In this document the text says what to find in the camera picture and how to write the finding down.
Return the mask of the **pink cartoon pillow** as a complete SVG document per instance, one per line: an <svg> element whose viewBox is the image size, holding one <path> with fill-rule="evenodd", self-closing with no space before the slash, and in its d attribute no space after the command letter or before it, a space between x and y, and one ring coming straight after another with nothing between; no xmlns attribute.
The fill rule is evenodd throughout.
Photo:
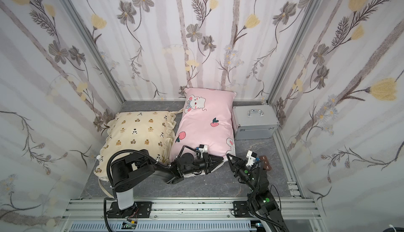
<svg viewBox="0 0 404 232"><path fill-rule="evenodd" d="M232 112L236 94L208 88L187 88L185 93L183 116L170 149L170 162L180 151L191 153L183 146L208 145L208 153L222 156L225 163L226 154L235 154Z"/></svg>

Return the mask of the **cream bear print pillow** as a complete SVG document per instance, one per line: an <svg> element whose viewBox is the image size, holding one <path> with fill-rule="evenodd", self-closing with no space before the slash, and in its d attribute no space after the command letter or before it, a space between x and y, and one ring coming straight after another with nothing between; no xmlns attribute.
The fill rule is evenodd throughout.
<svg viewBox="0 0 404 232"><path fill-rule="evenodd" d="M154 159L169 164L169 150L173 144L176 114L169 111L123 112L108 123L109 130L100 150L102 161L94 174L107 181L107 162L116 152L133 149L148 151Z"/></svg>

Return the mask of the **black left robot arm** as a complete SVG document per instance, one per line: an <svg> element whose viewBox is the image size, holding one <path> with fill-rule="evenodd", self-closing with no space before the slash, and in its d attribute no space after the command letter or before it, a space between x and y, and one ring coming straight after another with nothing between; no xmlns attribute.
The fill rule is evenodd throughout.
<svg viewBox="0 0 404 232"><path fill-rule="evenodd" d="M183 146L191 153L180 151L170 164L151 157L147 150L125 149L113 154L107 162L106 174L119 211L135 206L133 188L148 177L157 177L167 184L177 184L187 175L210 174L224 163L222 156L211 155L207 148Z"/></svg>

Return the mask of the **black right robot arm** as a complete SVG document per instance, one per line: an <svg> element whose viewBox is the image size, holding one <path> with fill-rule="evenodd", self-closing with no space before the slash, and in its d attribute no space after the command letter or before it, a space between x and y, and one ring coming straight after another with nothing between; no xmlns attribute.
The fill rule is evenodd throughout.
<svg viewBox="0 0 404 232"><path fill-rule="evenodd" d="M227 159L234 177L250 190L246 201L248 212L276 232L289 231L278 203L280 198L275 198L271 192L263 160L255 157L255 153L247 159L227 154Z"/></svg>

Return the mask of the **brown small block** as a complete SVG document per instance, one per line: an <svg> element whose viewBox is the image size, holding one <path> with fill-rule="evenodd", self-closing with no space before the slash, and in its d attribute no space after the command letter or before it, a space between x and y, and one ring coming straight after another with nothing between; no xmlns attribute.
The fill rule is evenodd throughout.
<svg viewBox="0 0 404 232"><path fill-rule="evenodd" d="M260 159L260 161L261 161L263 170L265 170L265 171L271 171L272 167L271 167L271 165L270 165L270 163L269 163L268 158L267 158L266 156L260 156L259 159Z"/></svg>

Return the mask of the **silver aluminium case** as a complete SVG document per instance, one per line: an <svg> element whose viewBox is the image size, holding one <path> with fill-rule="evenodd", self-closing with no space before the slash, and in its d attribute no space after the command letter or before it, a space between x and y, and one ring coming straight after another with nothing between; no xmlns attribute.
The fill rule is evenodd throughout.
<svg viewBox="0 0 404 232"><path fill-rule="evenodd" d="M235 106L232 122L236 140L271 138L280 126L270 105Z"/></svg>

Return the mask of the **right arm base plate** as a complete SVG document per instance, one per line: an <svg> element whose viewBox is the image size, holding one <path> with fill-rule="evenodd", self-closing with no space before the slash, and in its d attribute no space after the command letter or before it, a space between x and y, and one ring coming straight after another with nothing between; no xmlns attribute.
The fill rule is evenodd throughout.
<svg viewBox="0 0 404 232"><path fill-rule="evenodd" d="M232 214L236 218L252 217L247 205L247 201L234 201Z"/></svg>

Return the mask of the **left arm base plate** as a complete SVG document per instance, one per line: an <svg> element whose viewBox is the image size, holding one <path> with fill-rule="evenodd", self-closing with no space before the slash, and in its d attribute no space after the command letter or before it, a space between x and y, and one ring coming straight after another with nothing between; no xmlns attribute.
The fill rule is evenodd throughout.
<svg viewBox="0 0 404 232"><path fill-rule="evenodd" d="M120 210L118 202L114 201L107 206L106 214L108 218L149 218L151 210L151 201L137 201L125 210Z"/></svg>

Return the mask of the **aluminium mounting rail frame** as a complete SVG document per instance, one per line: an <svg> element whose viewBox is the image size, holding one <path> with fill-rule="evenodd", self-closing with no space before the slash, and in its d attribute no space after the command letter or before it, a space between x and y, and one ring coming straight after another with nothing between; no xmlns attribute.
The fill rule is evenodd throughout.
<svg viewBox="0 0 404 232"><path fill-rule="evenodd" d="M244 198L139 198L151 201L149 218L105 218L103 199L71 200L57 232L256 232L267 225L256 217L236 218L234 201Z"/></svg>

